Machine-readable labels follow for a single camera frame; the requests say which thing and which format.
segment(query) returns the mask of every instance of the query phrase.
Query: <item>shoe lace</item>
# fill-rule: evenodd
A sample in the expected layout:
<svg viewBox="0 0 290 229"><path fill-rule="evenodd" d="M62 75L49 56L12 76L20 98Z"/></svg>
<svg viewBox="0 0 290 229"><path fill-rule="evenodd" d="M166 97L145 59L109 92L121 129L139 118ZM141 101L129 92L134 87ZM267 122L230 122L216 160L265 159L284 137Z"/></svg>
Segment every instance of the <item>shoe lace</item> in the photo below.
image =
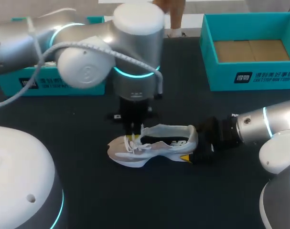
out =
<svg viewBox="0 0 290 229"><path fill-rule="evenodd" d="M125 142L125 147L126 150L129 153L133 153L135 152L135 150L139 150L142 151L143 149L151 149L151 147L149 146L150 144L142 144L138 139L134 139L134 136L132 136L132 141L129 141L127 136L124 137L124 142Z"/></svg>

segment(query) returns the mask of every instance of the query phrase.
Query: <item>white sneaker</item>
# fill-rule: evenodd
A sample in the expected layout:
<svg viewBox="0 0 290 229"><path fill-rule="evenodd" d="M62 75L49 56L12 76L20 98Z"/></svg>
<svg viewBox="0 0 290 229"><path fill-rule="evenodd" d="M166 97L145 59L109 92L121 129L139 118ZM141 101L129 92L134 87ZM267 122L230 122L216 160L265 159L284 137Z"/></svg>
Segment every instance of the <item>white sneaker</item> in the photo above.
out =
<svg viewBox="0 0 290 229"><path fill-rule="evenodd" d="M193 153L198 145L198 134L192 125L159 124L144 128L141 135L133 141L121 136L108 145L109 157L123 166L142 167L155 156L184 162L180 157Z"/></svg>

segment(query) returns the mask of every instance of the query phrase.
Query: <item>teal box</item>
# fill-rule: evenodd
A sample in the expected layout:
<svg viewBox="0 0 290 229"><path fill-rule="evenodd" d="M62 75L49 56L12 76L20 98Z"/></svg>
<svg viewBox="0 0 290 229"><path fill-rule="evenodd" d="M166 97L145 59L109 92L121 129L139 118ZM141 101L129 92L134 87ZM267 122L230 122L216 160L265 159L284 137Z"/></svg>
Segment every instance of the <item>teal box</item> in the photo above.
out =
<svg viewBox="0 0 290 229"><path fill-rule="evenodd" d="M104 17L88 17L90 23L103 23ZM29 67L12 73L0 75L0 87L6 96L15 95L32 76L35 68ZM44 66L41 68L32 87L23 96L45 95L104 95L105 82L90 89L76 89L68 86L61 79L56 66Z"/></svg>
<svg viewBox="0 0 290 229"><path fill-rule="evenodd" d="M204 15L200 47L211 91L290 89L290 61L218 61L214 42L246 40L282 40L290 57L290 12Z"/></svg>

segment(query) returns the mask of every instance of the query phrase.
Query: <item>open box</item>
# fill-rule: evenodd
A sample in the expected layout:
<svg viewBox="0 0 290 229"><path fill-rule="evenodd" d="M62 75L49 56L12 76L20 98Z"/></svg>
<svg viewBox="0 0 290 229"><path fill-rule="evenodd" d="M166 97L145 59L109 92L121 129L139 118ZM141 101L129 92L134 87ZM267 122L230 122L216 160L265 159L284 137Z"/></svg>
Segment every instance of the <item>open box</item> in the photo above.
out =
<svg viewBox="0 0 290 229"><path fill-rule="evenodd" d="M211 91L290 89L290 12L206 14L200 46Z"/></svg>
<svg viewBox="0 0 290 229"><path fill-rule="evenodd" d="M25 18L13 18L13 21ZM88 17L89 23L104 23L104 17ZM24 68L15 72L0 75L0 87L6 96L15 95L31 78L35 67ZM59 75L56 65L46 65L41 68L33 85L23 96L44 95L104 95L105 82L89 89L72 88Z"/></svg>

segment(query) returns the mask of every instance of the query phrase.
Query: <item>yellow accent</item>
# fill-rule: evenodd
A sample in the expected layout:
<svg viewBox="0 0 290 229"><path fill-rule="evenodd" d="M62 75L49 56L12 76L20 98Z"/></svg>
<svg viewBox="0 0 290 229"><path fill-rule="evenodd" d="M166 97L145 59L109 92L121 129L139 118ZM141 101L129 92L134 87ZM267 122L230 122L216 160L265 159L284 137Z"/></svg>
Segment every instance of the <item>yellow accent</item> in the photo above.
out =
<svg viewBox="0 0 290 229"><path fill-rule="evenodd" d="M133 138L134 138L134 139L137 139L139 136L140 136L140 135L134 135L134 136L132 136L132 135L127 135L127 138L128 138L130 141L133 141Z"/></svg>
<svg viewBox="0 0 290 229"><path fill-rule="evenodd" d="M184 155L180 157L183 161L187 161L189 163L191 163L191 161L189 160L189 154L188 155Z"/></svg>

